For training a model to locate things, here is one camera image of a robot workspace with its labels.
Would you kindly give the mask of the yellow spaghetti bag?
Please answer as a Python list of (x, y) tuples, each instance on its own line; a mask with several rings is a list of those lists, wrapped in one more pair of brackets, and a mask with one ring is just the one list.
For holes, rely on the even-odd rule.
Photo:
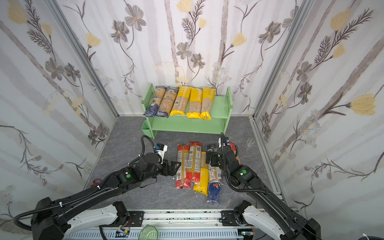
[(187, 104), (190, 98), (192, 87), (181, 86), (174, 102), (174, 106), (171, 110), (170, 116), (173, 115), (185, 115)]
[(189, 119), (200, 119), (202, 112), (202, 100), (203, 100), (203, 91), (198, 88), (191, 89), (189, 110), (187, 112), (187, 117)]
[(200, 115), (201, 119), (203, 120), (211, 119), (211, 111), (213, 108), (215, 95), (216, 95), (216, 89), (203, 87), (202, 110)]

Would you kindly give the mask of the blue brown spaghetti bag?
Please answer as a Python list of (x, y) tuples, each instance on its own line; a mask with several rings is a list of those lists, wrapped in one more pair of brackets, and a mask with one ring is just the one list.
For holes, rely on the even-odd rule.
[(160, 107), (157, 112), (157, 117), (168, 118), (173, 108), (174, 102), (177, 98), (179, 89), (178, 88), (167, 88), (165, 95), (162, 99)]

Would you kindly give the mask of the blue clear spaghetti bag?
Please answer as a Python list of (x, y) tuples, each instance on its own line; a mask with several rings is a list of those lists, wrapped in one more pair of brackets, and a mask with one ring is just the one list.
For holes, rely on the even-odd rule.
[(150, 85), (146, 96), (142, 99), (144, 117), (152, 118), (157, 115), (160, 104), (165, 96), (167, 87)]

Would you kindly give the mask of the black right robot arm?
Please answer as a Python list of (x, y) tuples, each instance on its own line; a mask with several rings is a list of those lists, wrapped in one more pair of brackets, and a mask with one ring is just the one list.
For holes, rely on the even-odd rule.
[(233, 151), (229, 139), (220, 134), (219, 147), (209, 152), (208, 161), (222, 171), (222, 178), (237, 193), (246, 193), (264, 209), (260, 212), (252, 204), (244, 202), (240, 209), (241, 220), (252, 225), (274, 240), (319, 240), (321, 226), (314, 219), (306, 219), (273, 191), (266, 187), (261, 178), (250, 167), (237, 160), (238, 151)]

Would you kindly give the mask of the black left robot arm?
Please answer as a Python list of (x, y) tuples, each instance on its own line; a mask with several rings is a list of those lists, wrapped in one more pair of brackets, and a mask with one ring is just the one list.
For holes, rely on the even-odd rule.
[(158, 175), (175, 176), (182, 164), (164, 158), (166, 149), (163, 144), (151, 144), (152, 151), (146, 153), (146, 138), (146, 135), (141, 136), (142, 152), (138, 157), (126, 167), (108, 174), (101, 183), (66, 198), (54, 201), (42, 199), (34, 210), (16, 215), (13, 223), (32, 232), (35, 240), (62, 240), (74, 227), (70, 220), (91, 207), (133, 189), (143, 188), (144, 181), (156, 179)]

